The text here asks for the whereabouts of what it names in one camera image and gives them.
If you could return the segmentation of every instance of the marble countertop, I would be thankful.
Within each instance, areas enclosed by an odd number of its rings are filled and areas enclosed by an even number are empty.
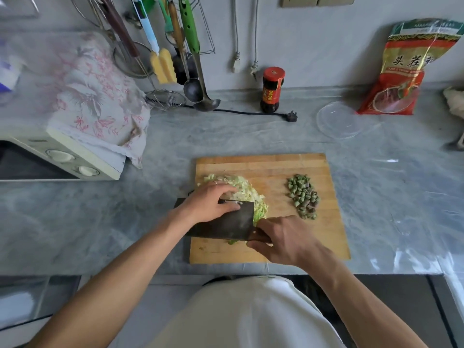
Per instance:
[[[297,123],[188,108],[153,112],[143,169],[128,164],[120,181],[1,183],[0,275],[98,272],[192,189],[197,157],[324,152],[354,273],[445,273],[460,284],[464,153],[442,146],[464,122],[449,114],[440,93],[424,91],[414,116],[364,116],[362,133],[335,140],[318,130],[316,113],[337,100],[282,100],[281,111],[297,111]],[[240,101],[221,107],[256,110]],[[189,265],[188,255],[184,239],[158,273],[300,273],[275,264]]]

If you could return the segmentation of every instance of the red bottle cap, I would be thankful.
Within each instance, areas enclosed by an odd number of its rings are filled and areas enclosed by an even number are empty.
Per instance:
[[[264,70],[263,77],[268,81],[278,81],[285,77],[285,71],[280,67],[268,67]]]

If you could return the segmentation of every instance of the power plug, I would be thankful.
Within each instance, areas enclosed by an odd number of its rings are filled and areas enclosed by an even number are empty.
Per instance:
[[[235,53],[235,60],[232,67],[232,72],[237,73],[240,70],[240,52]]]
[[[256,80],[256,72],[258,72],[258,61],[255,61],[253,65],[250,67],[250,74]]]

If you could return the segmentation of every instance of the clear plastic lid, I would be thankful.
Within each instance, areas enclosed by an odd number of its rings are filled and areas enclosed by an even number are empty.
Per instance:
[[[320,109],[316,122],[323,134],[335,139],[352,138],[365,126],[361,115],[340,101],[331,102]]]

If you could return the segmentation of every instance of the wall outlet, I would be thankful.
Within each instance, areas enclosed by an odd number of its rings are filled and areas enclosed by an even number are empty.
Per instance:
[[[352,5],[355,0],[319,0],[317,1],[318,6],[342,6]]]
[[[317,0],[282,0],[282,7],[314,7]]]

